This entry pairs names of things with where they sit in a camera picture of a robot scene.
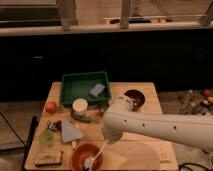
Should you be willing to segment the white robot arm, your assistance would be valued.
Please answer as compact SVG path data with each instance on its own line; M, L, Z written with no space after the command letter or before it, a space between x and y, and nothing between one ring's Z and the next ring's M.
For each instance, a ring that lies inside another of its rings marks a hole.
M121 95L105 111L102 133L110 143L129 132L213 152L213 116L143 114L132 109L132 99Z

